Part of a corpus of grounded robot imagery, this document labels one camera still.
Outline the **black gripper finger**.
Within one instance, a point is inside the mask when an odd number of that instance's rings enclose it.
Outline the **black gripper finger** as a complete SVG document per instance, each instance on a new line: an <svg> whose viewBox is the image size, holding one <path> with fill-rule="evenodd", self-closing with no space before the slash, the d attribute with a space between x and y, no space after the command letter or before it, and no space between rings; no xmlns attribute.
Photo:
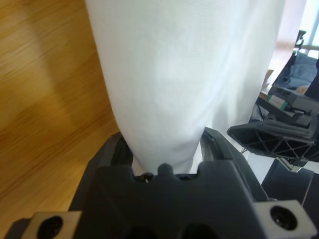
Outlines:
<svg viewBox="0 0 319 239"><path fill-rule="evenodd" d="M83 208L95 172L105 166L131 166L133 154L121 133L112 135L88 162L76 192L69 206L69 211L80 211Z"/></svg>
<svg viewBox="0 0 319 239"><path fill-rule="evenodd" d="M203 161L231 160L254 201L269 200L245 157L220 132L206 127L200 145Z"/></svg>

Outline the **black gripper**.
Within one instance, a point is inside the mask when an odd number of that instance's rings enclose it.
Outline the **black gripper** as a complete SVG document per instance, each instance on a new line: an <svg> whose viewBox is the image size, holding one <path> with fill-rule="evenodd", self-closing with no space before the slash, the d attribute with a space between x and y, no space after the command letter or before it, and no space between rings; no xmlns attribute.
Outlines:
<svg viewBox="0 0 319 239"><path fill-rule="evenodd" d="M319 103L286 88L272 86L256 104L268 115L264 121L232 126L227 134L248 151L267 157L315 160L319 136Z"/></svg>

